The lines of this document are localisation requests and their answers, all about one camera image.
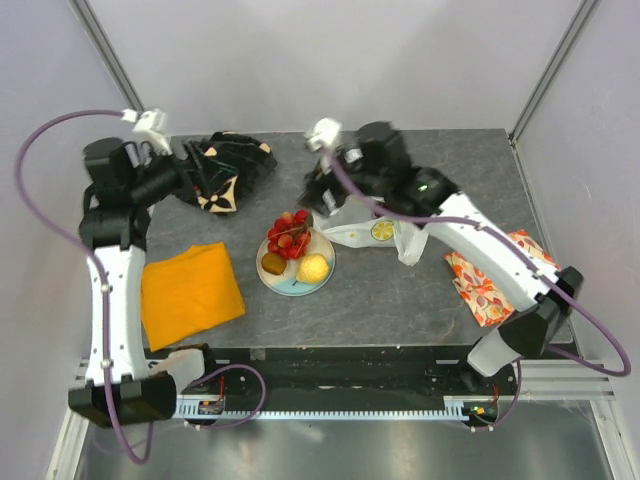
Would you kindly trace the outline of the white plastic bag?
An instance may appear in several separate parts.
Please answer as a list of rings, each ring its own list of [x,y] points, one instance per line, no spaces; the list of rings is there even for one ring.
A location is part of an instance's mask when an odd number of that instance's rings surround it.
[[[406,266],[419,262],[429,239],[424,228],[413,223],[378,216],[354,196],[329,217],[313,212],[313,225],[334,244],[351,249],[394,248]]]

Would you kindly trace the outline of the red fake cherry bunch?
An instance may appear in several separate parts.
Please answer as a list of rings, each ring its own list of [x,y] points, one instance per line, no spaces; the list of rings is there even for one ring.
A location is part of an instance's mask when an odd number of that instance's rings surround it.
[[[266,234],[267,252],[285,260],[301,259],[312,240],[311,226],[312,217],[307,210],[283,212]]]

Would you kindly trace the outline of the yellow fake lemon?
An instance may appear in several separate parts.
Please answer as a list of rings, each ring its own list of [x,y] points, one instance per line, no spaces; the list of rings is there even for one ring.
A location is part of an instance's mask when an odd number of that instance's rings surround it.
[[[296,281],[306,284],[320,284],[324,282],[331,271],[328,260],[321,254],[305,255],[299,263]]]

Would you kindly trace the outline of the brown fake kiwi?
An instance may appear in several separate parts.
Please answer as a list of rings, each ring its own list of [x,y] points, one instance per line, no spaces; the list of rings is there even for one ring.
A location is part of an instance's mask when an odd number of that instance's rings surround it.
[[[282,275],[287,268],[287,260],[278,253],[267,252],[261,258],[261,268],[271,275]]]

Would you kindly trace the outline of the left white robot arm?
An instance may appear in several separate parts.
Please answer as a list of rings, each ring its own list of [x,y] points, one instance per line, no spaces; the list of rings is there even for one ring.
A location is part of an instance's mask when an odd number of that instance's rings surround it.
[[[184,191],[209,189],[201,158],[166,150],[135,164],[136,150],[109,137],[87,145],[91,179],[79,225],[91,279],[92,327],[84,384],[68,392],[72,411],[101,428],[168,420],[189,385],[208,393],[219,369],[204,345],[181,348],[150,366],[142,342],[141,282],[152,207]]]

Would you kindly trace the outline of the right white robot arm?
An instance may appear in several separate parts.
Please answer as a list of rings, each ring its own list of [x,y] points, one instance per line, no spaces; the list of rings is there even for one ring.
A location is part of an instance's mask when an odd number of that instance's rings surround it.
[[[494,375],[520,358],[537,358],[572,311],[583,283],[573,267],[562,270],[526,252],[491,222],[439,170],[413,163],[402,133],[386,121],[364,125],[356,145],[343,141],[340,122],[324,118],[305,135],[318,156],[304,177],[300,204],[328,217],[357,196],[375,213],[408,222],[462,254],[494,282],[513,314],[479,339],[458,368],[467,392],[483,392]]]

